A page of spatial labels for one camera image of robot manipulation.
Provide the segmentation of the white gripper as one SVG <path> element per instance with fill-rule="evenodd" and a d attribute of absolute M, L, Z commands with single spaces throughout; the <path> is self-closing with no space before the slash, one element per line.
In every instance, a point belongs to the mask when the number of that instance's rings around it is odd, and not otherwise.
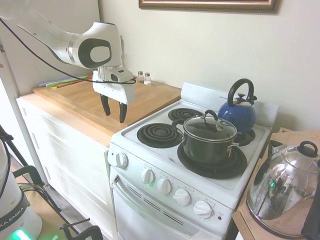
<path fill-rule="evenodd" d="M 135 100 L 135 77 L 124 66 L 99 66 L 93 70 L 93 90 L 100 95 L 106 116 L 111 114 L 109 98 L 119 102 L 119 122 L 124 123 L 127 115 L 127 104 Z"/>

